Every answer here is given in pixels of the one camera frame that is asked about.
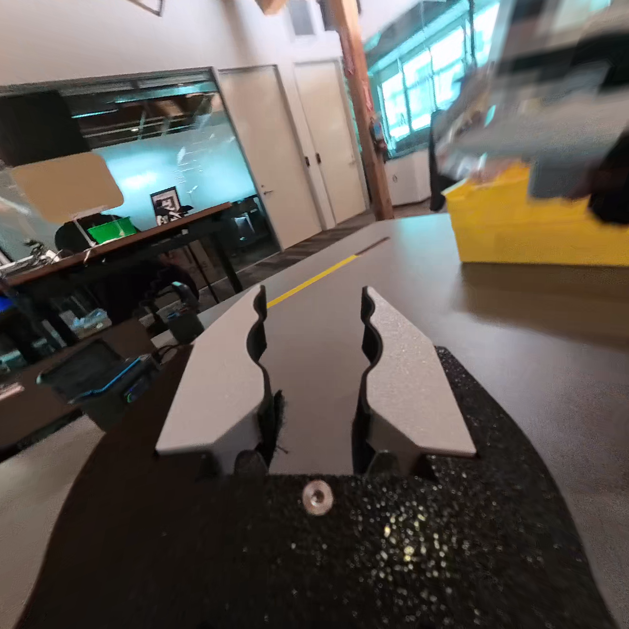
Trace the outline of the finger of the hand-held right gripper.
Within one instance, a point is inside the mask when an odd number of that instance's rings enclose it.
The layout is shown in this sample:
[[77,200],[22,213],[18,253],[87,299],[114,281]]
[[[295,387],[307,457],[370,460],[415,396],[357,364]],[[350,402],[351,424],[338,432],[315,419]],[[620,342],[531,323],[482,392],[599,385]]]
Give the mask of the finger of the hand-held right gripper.
[[512,90],[486,125],[468,130],[454,150],[489,158],[595,162],[615,145],[615,88],[611,67],[571,68],[556,81]]
[[538,152],[530,156],[530,196],[538,200],[577,199],[606,191],[598,171],[606,149],[585,153]]

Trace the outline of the wooden support post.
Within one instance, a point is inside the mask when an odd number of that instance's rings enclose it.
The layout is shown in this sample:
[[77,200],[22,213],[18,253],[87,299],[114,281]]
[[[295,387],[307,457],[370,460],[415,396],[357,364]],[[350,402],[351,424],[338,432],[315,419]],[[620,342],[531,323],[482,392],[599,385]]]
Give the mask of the wooden support post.
[[375,114],[367,60],[359,24],[356,1],[329,1],[330,12],[340,37],[343,67],[352,100],[366,182],[371,192],[372,209],[376,220],[394,218],[386,170],[384,144],[377,134],[379,122]]

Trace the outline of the green plastic bin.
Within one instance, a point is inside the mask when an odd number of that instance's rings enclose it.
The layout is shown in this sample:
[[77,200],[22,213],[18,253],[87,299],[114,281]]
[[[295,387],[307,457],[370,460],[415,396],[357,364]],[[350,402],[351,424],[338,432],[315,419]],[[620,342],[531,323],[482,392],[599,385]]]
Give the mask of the green plastic bin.
[[138,229],[129,217],[120,217],[103,224],[89,227],[87,233],[96,244],[104,245],[114,240],[136,235]]

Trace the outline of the black power station blue trim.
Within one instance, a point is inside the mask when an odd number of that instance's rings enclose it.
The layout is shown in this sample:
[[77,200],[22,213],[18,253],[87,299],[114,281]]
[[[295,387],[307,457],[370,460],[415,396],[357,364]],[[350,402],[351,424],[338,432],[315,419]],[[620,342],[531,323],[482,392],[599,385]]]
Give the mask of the black power station blue trim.
[[108,432],[150,389],[160,370],[151,353],[124,358],[104,340],[95,340],[40,372],[36,383]]

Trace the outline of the long wooden desk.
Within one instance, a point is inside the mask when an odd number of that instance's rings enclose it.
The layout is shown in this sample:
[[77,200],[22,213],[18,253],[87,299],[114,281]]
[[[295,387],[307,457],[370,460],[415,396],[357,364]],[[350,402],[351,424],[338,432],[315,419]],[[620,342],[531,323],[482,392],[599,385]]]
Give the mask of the long wooden desk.
[[72,295],[111,274],[126,271],[140,262],[208,237],[232,289],[238,294],[243,291],[243,286],[218,238],[220,226],[217,216],[231,207],[231,202],[225,202],[171,223],[97,245],[60,262],[13,277],[1,274],[1,293],[11,299],[53,348],[61,349],[61,344],[42,326],[42,322],[47,320],[45,307],[52,299]]

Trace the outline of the white door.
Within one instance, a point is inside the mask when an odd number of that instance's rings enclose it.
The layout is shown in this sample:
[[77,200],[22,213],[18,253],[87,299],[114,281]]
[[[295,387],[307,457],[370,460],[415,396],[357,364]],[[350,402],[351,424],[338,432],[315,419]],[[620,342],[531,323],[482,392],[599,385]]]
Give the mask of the white door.
[[337,60],[295,65],[295,82],[335,224],[363,214],[368,196]]
[[219,88],[282,250],[321,231],[276,67],[220,70]]

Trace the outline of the yellow plastic bin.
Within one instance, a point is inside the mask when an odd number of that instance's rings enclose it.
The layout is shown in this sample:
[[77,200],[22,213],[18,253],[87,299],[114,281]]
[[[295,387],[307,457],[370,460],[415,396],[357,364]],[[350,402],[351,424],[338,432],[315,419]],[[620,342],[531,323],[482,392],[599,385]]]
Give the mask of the yellow plastic bin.
[[628,227],[605,224],[587,200],[528,195],[529,168],[444,191],[462,263],[628,267]]

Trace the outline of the glass office partition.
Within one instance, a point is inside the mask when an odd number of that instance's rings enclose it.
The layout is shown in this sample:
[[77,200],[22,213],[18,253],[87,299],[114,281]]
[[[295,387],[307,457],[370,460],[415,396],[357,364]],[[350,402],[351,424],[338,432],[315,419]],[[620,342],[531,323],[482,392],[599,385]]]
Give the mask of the glass office partition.
[[183,218],[217,214],[219,238],[237,270],[279,252],[245,155],[209,70],[3,89],[2,96],[59,92],[90,149],[106,162],[124,202],[93,225],[128,218],[137,232],[160,225],[157,194],[174,188]]

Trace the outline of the yellow tape strip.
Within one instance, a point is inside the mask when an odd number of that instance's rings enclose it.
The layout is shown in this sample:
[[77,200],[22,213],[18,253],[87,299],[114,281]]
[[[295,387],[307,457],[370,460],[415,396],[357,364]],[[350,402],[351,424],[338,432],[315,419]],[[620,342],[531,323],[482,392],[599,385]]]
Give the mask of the yellow tape strip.
[[294,295],[296,295],[296,294],[300,293],[301,291],[307,289],[308,287],[312,286],[313,284],[316,284],[320,280],[325,279],[326,277],[332,275],[336,271],[339,271],[340,269],[344,268],[346,265],[348,265],[348,264],[352,263],[353,261],[357,260],[359,257],[360,257],[359,254],[352,254],[352,255],[348,256],[347,258],[344,258],[340,262],[335,263],[331,267],[328,267],[327,269],[325,269],[324,271],[321,271],[320,273],[318,273],[317,275],[311,277],[310,279],[307,279],[304,282],[302,282],[301,284],[298,284],[296,287],[293,287],[292,289],[289,289],[284,294],[282,294],[282,295],[280,295],[280,296],[278,296],[278,297],[268,301],[267,302],[267,309],[270,309],[270,308],[272,308],[272,307],[282,303],[283,301],[286,301],[290,297],[293,297]]

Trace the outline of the dark wall panel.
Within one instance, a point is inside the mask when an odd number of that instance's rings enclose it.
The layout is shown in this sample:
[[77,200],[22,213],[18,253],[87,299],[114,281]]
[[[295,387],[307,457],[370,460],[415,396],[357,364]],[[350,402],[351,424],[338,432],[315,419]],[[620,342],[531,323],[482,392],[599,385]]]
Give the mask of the dark wall panel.
[[58,91],[1,98],[1,161],[8,167],[86,152],[89,144]]

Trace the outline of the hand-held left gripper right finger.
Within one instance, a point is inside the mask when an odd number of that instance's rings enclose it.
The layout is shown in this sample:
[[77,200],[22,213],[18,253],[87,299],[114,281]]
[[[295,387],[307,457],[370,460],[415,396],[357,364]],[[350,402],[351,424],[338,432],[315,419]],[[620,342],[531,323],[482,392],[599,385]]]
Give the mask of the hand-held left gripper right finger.
[[428,476],[428,457],[474,459],[477,449],[433,342],[373,287],[361,292],[360,377],[353,473]]

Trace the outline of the large window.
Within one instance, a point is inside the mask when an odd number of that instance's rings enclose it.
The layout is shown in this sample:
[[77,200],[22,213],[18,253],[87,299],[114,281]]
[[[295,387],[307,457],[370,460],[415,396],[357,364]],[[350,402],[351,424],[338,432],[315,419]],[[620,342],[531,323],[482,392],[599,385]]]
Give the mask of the large window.
[[426,148],[435,111],[463,76],[489,60],[499,1],[420,1],[366,46],[368,74],[390,159]]

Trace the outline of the black and white marker board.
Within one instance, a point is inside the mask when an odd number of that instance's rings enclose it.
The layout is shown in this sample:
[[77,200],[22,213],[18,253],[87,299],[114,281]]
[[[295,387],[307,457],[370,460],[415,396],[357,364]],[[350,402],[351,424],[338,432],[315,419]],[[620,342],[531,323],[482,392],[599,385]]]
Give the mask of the black and white marker board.
[[176,187],[151,193],[150,200],[157,226],[182,218],[182,209]]

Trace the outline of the small black device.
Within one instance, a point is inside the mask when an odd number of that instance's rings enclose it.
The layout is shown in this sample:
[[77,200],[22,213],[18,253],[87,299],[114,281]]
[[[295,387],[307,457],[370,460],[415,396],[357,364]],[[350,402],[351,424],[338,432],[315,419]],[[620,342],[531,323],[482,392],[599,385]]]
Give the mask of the small black device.
[[205,331],[199,318],[199,299],[182,282],[172,282],[169,289],[179,297],[181,307],[167,316],[167,326],[178,344],[189,345]]

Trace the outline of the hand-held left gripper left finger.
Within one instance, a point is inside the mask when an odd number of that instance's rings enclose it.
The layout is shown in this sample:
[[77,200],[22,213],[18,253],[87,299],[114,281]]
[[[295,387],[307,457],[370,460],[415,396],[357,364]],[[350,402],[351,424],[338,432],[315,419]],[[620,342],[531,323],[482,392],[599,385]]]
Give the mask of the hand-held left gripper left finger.
[[282,424],[261,358],[267,349],[267,296],[249,289],[194,342],[155,452],[205,455],[212,473],[267,476]]

